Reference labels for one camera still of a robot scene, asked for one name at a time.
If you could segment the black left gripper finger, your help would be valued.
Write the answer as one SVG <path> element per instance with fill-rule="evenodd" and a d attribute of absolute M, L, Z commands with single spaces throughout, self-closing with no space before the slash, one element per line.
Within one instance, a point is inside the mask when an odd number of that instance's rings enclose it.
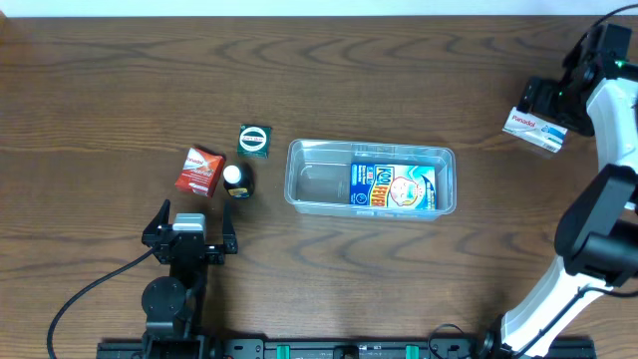
<path fill-rule="evenodd" d="M 224 203 L 223 207 L 222 238 L 224 244 L 236 244 L 236 233 L 231 218 L 231 206 L 228 201 Z"/>
<path fill-rule="evenodd" d="M 160 235 L 168 225 L 169 209 L 170 201 L 166 199 L 162 203 L 158 213 L 144 229 L 143 235 Z"/>

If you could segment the white Panadol box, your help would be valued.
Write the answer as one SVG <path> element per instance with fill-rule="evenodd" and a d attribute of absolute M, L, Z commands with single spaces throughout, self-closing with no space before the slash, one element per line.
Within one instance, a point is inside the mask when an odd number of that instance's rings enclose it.
<path fill-rule="evenodd" d="M 502 130 L 533 145 L 557 153 L 561 150 L 567 129 L 513 107 Z"/>

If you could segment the red Panadol ActiFast box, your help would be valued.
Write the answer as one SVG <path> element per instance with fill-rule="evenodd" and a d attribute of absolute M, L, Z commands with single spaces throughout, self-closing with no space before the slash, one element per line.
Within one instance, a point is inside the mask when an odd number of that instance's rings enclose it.
<path fill-rule="evenodd" d="M 213 197 L 224 165 L 224 155 L 190 148 L 174 185 L 181 191 Z"/>

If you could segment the green Zam-Buk box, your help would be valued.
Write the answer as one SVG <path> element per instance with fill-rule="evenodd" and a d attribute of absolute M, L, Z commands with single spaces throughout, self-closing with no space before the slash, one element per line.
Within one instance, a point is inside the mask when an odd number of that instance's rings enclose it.
<path fill-rule="evenodd" d="M 267 159 L 272 129 L 255 125 L 241 125 L 237 153 L 241 157 Z"/>

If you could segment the blue Kool Fever box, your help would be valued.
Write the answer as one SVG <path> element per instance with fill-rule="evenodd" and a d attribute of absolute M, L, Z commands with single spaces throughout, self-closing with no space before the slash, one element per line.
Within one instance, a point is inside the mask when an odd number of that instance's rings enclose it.
<path fill-rule="evenodd" d="M 394 209 L 434 210 L 437 207 L 435 168 L 352 163 L 350 203 Z"/>

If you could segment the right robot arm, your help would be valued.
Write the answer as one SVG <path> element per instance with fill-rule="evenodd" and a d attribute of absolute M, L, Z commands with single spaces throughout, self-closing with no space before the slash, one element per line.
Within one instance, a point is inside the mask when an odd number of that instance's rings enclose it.
<path fill-rule="evenodd" d="M 532 77 L 504 131 L 558 151 L 568 132 L 596 143 L 599 172 L 560 219 L 555 256 L 541 279 L 478 344 L 478 358 L 593 358 L 590 339 L 561 331 L 601 296 L 637 275 L 637 67 L 632 31 L 598 21 L 564 58 L 554 81 Z"/>

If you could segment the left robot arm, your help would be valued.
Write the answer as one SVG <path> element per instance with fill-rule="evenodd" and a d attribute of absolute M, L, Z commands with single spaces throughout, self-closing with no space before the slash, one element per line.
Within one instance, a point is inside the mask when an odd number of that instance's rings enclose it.
<path fill-rule="evenodd" d="M 142 243 L 159 263 L 169 267 L 145 288 L 142 308 L 147 316 L 143 335 L 143 359 L 222 358 L 223 346 L 201 327 L 208 268 L 222 265 L 225 256 L 238 252 L 238 244 L 227 203 L 222 216 L 222 243 L 206 242 L 205 216 L 180 213 L 169 222 L 166 200 L 144 229 Z"/>

